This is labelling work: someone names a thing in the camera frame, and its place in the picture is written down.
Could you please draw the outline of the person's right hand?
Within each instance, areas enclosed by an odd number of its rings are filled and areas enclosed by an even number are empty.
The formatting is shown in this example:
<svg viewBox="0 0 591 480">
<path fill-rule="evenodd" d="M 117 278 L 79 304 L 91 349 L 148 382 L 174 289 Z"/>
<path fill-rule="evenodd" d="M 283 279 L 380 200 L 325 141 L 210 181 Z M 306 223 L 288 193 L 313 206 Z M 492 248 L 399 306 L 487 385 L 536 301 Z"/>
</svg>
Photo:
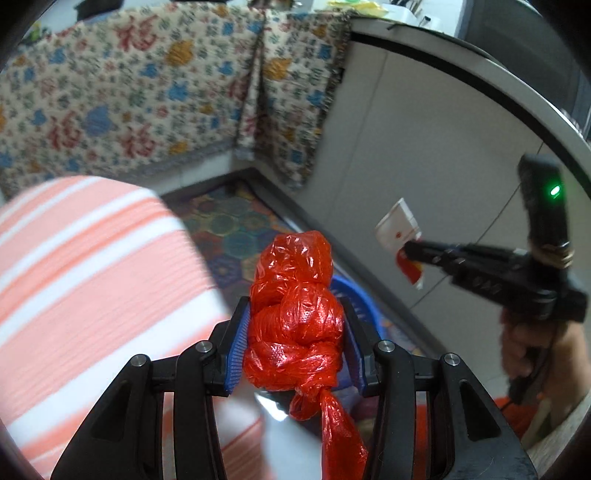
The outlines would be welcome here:
<svg viewBox="0 0 591 480">
<path fill-rule="evenodd" d="M 502 367 L 510 379 L 527 377 L 534 363 L 526 357 L 530 349 L 547 354 L 541 394 L 550 403 L 551 425 L 559 426 L 590 391 L 590 354 L 581 323 L 527 324 L 521 316 L 502 311 Z"/>
</svg>

